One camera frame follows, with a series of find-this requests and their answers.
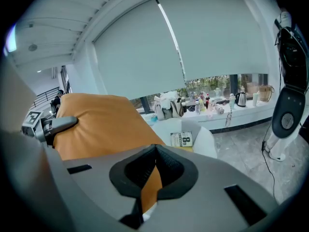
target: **smoke detector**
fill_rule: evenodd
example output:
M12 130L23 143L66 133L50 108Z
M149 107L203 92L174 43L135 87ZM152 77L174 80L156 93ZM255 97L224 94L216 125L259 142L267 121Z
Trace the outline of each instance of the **smoke detector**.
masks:
M34 52L36 49L38 49L38 46L36 44L31 44L29 47L28 47L28 50L30 52Z

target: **kettle handle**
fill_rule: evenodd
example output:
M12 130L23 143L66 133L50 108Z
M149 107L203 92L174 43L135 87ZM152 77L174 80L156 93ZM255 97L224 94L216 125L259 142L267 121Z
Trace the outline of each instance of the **kettle handle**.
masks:
M236 98L235 103L236 103L236 104L238 104L239 96L240 96L240 93L237 93L237 94L235 95L235 98Z

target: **white ceiling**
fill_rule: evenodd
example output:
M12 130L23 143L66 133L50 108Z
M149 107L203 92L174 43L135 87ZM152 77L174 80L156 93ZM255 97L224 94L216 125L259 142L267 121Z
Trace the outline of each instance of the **white ceiling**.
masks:
M76 42L94 15L109 0L35 0L16 24L17 68L70 62ZM29 51L36 44L37 50Z
M16 24L20 72L73 63L83 43L91 42L115 19L145 0L35 0ZM35 51L29 46L36 44Z

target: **electric kettle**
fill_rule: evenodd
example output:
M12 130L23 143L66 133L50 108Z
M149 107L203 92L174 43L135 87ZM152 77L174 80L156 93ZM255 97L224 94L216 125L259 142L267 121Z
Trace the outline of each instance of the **electric kettle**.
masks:
M241 107L245 107L246 106L246 102L247 102L247 95L245 92L240 92L240 93L237 93L235 95L235 103L238 105L238 106L241 106Z

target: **tile floor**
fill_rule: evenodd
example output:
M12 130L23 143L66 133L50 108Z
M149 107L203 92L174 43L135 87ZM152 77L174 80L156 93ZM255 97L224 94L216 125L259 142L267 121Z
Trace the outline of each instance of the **tile floor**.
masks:
M221 159L273 193L273 178L262 156L261 146L270 122L250 128L214 134L218 159ZM264 155L275 176L275 197L278 203L294 195L300 188L309 167L309 145L299 135L285 149L286 159L277 162Z

